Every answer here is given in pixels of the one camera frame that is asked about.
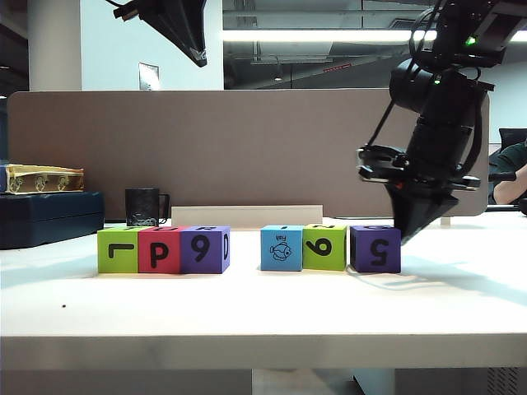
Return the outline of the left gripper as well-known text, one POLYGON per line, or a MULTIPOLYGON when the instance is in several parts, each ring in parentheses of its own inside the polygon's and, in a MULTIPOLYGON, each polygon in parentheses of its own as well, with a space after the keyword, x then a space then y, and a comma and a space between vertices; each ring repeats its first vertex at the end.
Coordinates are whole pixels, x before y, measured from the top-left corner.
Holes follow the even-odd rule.
POLYGON ((204 6, 199 0, 133 0, 115 3, 115 18, 139 16, 167 38, 198 67, 207 65, 204 6))

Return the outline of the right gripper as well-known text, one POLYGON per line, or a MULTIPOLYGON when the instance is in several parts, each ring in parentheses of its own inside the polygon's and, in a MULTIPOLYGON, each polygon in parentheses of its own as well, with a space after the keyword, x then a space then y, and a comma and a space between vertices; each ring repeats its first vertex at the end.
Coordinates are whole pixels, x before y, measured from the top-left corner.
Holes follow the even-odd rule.
POLYGON ((456 207, 459 201, 449 200, 454 191, 475 191, 481 186, 480 178, 464 173, 461 167, 428 176, 411 174, 410 169, 388 167, 385 177, 394 227, 400 230, 401 244, 456 207))

